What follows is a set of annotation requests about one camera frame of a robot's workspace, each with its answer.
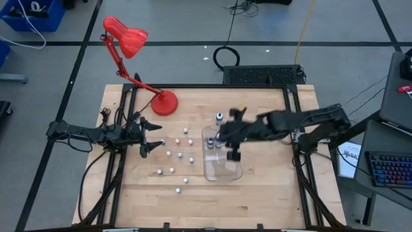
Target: lamp arm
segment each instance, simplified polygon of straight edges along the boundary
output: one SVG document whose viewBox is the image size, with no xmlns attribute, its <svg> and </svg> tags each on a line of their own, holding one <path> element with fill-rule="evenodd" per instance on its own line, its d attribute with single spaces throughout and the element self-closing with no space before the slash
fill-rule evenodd
<svg viewBox="0 0 412 232">
<path fill-rule="evenodd" d="M 124 66 L 123 60 L 122 60 L 122 58 L 120 58 L 120 56 L 119 56 L 119 54 L 116 50 L 116 47 L 115 47 L 115 44 L 114 44 L 114 39 L 113 39 L 112 35 L 102 35 L 100 38 L 102 39 L 103 43 L 108 48 L 110 55 L 112 56 L 113 60 L 115 61 L 116 65 L 119 69 L 118 72 L 117 72 L 117 75 L 119 77 L 123 77 L 123 78 L 127 79 L 128 81 L 133 82 L 133 84 L 135 84 L 137 86 L 140 86 L 142 88 L 145 88 L 146 90 L 149 90 L 150 92 L 153 92 L 153 93 L 155 93 L 159 96 L 164 96 L 162 91 L 157 90 L 157 89 L 155 89 L 151 86 L 148 86 L 148 85 L 146 85 L 146 84 L 144 84 L 144 83 L 142 83 L 142 82 L 140 82 L 140 81 L 138 81 L 138 80 L 136 80 L 136 79 L 129 76 L 129 73 L 127 72 L 126 67 Z"/>
</svg>

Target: chair wheel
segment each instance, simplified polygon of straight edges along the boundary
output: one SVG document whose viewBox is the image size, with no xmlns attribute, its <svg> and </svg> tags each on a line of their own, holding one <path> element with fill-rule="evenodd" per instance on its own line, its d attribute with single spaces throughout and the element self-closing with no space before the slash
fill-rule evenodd
<svg viewBox="0 0 412 232">
<path fill-rule="evenodd" d="M 75 0 L 63 0 L 63 7 L 67 10 L 75 8 Z"/>
<path fill-rule="evenodd" d="M 9 108 L 7 111 L 6 111 L 6 113 L 7 113 L 7 115 L 12 115 L 13 114 L 13 109 L 11 109 L 11 108 Z"/>
</svg>

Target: lamp shade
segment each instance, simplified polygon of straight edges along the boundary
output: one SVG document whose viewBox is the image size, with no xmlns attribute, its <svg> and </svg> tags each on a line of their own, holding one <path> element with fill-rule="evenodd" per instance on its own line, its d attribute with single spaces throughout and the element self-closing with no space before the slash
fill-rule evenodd
<svg viewBox="0 0 412 232">
<path fill-rule="evenodd" d="M 116 17 L 107 16 L 103 21 L 104 29 L 118 40 L 123 55 L 130 59 L 143 47 L 149 35 L 138 28 L 124 26 Z"/>
</svg>

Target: paper sheet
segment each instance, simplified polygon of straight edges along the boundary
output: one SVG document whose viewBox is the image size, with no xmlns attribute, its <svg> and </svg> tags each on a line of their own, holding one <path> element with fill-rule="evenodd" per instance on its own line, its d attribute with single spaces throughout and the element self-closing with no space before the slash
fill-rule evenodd
<svg viewBox="0 0 412 232">
<path fill-rule="evenodd" d="M 339 146 L 339 151 L 345 157 L 345 159 L 357 166 L 359 154 L 361 153 L 361 145 L 351 142 L 345 142 Z M 352 178 L 355 176 L 355 168 L 348 164 L 340 155 L 338 159 L 338 175 L 340 177 Z"/>
</svg>

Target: clear plastic container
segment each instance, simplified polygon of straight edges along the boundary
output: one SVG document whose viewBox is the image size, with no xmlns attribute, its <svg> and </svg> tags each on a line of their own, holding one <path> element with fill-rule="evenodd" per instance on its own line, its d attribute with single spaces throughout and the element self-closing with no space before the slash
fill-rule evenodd
<svg viewBox="0 0 412 232">
<path fill-rule="evenodd" d="M 224 144 L 221 144 L 220 148 L 216 147 L 219 143 L 215 139 L 218 130 L 218 127 L 206 127 L 201 131 L 205 178 L 209 181 L 222 182 L 237 180 L 243 174 L 241 164 L 227 160 L 226 155 L 229 149 Z M 208 147 L 208 138 L 213 138 L 213 148 Z"/>
</svg>

